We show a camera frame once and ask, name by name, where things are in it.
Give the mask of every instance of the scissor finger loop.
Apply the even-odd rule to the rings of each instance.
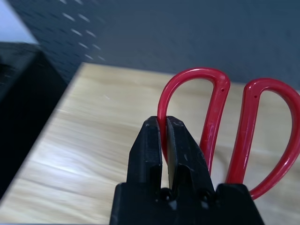
[[[229,78],[219,70],[211,68],[185,70],[174,76],[165,86],[157,109],[162,150],[167,161],[166,113],[171,96],[181,84],[193,79],[206,79],[211,81],[214,86],[200,140],[200,148],[203,151],[210,173],[218,129],[230,88]],[[226,182],[243,183],[254,134],[259,98],[265,90],[277,93],[286,101],[292,115],[292,132],[286,150],[278,164],[257,187],[250,191],[253,199],[260,197],[276,185],[288,172],[300,153],[299,94],[289,85],[275,79],[261,78],[253,80],[244,88],[240,121]]]

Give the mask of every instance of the wooden table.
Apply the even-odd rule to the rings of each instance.
[[[83,64],[48,121],[0,206],[0,222],[108,224],[114,187],[126,180],[128,154],[149,116],[156,115],[166,74]],[[232,84],[217,139],[212,180],[224,181],[243,85]],[[168,114],[199,141],[212,84],[193,80],[174,94]],[[275,166],[291,130],[276,94],[262,95],[245,177],[249,188]],[[266,224],[300,223],[300,161],[255,201]],[[166,165],[162,186],[167,186]]]

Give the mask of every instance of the wall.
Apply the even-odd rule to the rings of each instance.
[[[0,0],[0,41],[37,43],[6,0]]]

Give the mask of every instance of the red scissor handle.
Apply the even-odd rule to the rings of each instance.
[[[208,170],[211,172],[218,129],[230,88],[230,81],[226,74],[211,68],[193,68],[185,70],[174,76],[165,86],[160,97],[157,110],[157,120],[161,132],[163,154],[167,160],[166,112],[170,98],[181,84],[197,78],[209,80],[214,85],[200,140],[200,148],[204,153]],[[244,180],[253,139],[259,98],[264,90],[273,91],[286,101],[292,114],[292,132],[286,150],[276,167],[257,187],[250,191],[253,199],[260,197],[276,185],[276,183],[278,183],[288,172],[300,153],[299,94],[293,88],[278,80],[270,78],[253,80],[244,88],[240,122],[226,182],[242,183]]]
[[[193,79],[209,80],[214,85],[200,141],[200,148],[203,151],[208,170],[211,172],[212,158],[216,146],[221,116],[230,88],[230,80],[228,76],[219,70],[211,68],[188,69],[172,77],[172,79],[167,83],[160,96],[157,109],[157,120],[160,128],[162,150],[167,161],[168,157],[166,148],[167,142],[165,123],[167,108],[172,94],[184,82]]]
[[[227,183],[242,183],[244,180],[255,128],[259,97],[264,90],[280,95],[290,108],[292,132],[289,143],[280,161],[271,173],[250,191],[256,199],[276,185],[288,172],[300,153],[300,96],[289,85],[270,78],[250,81],[244,88],[243,101],[232,158],[226,178]]]

